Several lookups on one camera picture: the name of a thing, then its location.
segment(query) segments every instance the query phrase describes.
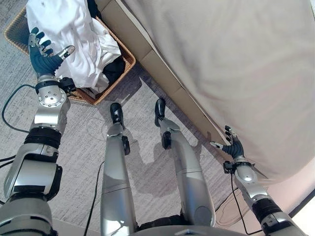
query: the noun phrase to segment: humanoid robot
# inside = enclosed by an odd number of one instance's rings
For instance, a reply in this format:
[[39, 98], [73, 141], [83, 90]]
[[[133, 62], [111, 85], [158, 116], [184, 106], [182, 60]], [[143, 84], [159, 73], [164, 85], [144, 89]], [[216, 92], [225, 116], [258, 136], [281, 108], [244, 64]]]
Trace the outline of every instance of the humanoid robot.
[[[50, 57], [51, 51], [46, 50], [50, 42], [40, 45], [42, 37], [43, 33], [38, 33], [37, 28], [29, 36], [30, 58], [38, 76], [35, 87], [38, 110], [4, 183], [7, 201], [0, 208], [0, 235], [58, 235], [53, 230], [47, 201], [58, 193], [60, 186], [63, 170], [56, 164], [58, 147], [70, 107], [67, 95], [75, 90], [75, 86], [70, 78], [56, 78], [55, 70], [74, 51], [74, 47], [68, 46]], [[181, 214], [137, 225], [125, 163], [125, 155], [132, 150], [128, 138], [124, 136], [122, 107], [113, 103], [110, 107], [113, 125], [107, 133], [104, 161], [101, 235], [242, 236], [237, 232], [214, 228], [215, 211], [200, 164], [179, 126], [165, 117], [165, 105], [164, 99], [157, 100], [155, 125], [160, 127], [163, 147], [170, 149], [174, 158]], [[270, 236], [305, 236], [258, 183], [235, 132], [228, 126], [225, 129], [232, 138], [232, 144], [211, 144], [232, 156], [232, 163], [224, 163], [224, 171], [234, 176], [236, 185], [264, 233]]]

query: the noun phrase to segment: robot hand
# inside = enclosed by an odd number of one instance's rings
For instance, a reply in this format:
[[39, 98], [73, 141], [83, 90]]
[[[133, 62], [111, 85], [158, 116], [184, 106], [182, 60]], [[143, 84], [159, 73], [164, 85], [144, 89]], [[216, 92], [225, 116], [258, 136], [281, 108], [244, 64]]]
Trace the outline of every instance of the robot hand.
[[38, 33], [37, 27], [31, 30], [29, 35], [29, 53], [31, 58], [31, 64], [37, 73], [39, 78], [42, 75], [55, 75], [55, 71], [59, 68], [65, 58], [70, 56], [75, 47], [70, 45], [59, 52], [57, 55], [52, 55], [52, 49], [46, 49], [50, 45], [51, 41], [47, 40], [42, 44], [39, 41], [44, 37], [44, 32]]
[[226, 135], [229, 136], [229, 138], [226, 139], [231, 143], [231, 145], [222, 145], [216, 142], [210, 142], [210, 144], [216, 148], [225, 151], [227, 154], [231, 155], [233, 159], [238, 156], [244, 156], [243, 146], [234, 130], [227, 125], [225, 126], [225, 130]]

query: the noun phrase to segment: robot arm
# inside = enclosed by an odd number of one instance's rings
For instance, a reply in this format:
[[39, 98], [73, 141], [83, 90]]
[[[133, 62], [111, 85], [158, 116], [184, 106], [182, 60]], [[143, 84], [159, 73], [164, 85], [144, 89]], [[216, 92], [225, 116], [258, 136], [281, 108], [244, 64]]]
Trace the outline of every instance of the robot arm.
[[232, 145], [224, 146], [215, 142], [211, 142], [211, 145], [232, 156], [232, 163], [224, 163], [224, 172], [234, 174], [235, 184], [241, 190], [245, 202], [255, 214], [264, 233], [269, 236], [306, 236], [259, 184], [252, 164], [246, 160], [242, 144], [233, 129], [229, 126], [225, 129], [226, 134], [232, 138]]
[[37, 33], [31, 31], [29, 52], [38, 78], [38, 110], [4, 182], [8, 200], [0, 208], [0, 235], [56, 235], [47, 201], [59, 191], [62, 168], [56, 161], [70, 108], [67, 94], [75, 86], [70, 78], [57, 79], [55, 70], [74, 47], [49, 57], [50, 41], [40, 45], [44, 33]]

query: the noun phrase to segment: wicker basket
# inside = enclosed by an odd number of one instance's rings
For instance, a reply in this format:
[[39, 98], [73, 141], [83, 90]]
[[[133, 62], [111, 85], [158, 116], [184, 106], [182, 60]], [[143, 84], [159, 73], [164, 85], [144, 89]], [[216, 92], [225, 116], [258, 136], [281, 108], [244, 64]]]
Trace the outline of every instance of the wicker basket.
[[[4, 37], [8, 40], [12, 45], [20, 49], [26, 55], [29, 54], [28, 51], [28, 40], [29, 40], [29, 27], [28, 22], [25, 17], [26, 9], [25, 7], [20, 11], [20, 13], [15, 17], [15, 19], [9, 24], [9, 26], [4, 31]], [[93, 105], [98, 104], [102, 101], [113, 89], [114, 87], [124, 78], [124, 76], [131, 70], [131, 68], [135, 65], [136, 59], [133, 54], [128, 50], [128, 48], [116, 37], [116, 35], [100, 20], [98, 17], [96, 19], [108, 29], [110, 35], [117, 41], [122, 57], [126, 63], [125, 71], [123, 74], [104, 92], [97, 95], [96, 99], [91, 98], [81, 89], [77, 88], [77, 91], [74, 92], [74, 96], [69, 97], [72, 100], [81, 101], [81, 102], [89, 102]]]

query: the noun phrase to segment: robot leg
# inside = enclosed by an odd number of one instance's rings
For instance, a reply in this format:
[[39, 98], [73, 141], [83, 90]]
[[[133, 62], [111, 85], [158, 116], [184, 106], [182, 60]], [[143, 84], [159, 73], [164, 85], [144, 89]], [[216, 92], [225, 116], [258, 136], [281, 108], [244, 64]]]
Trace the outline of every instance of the robot leg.
[[133, 198], [125, 163], [129, 154], [127, 137], [123, 136], [123, 112], [120, 104], [111, 105], [113, 125], [106, 139], [106, 153], [101, 196], [102, 236], [119, 233], [129, 235], [137, 224]]
[[159, 99], [155, 124], [160, 127], [163, 147], [173, 153], [183, 215], [192, 225], [214, 226], [215, 210], [200, 164], [179, 126], [165, 118], [164, 111], [165, 101]]

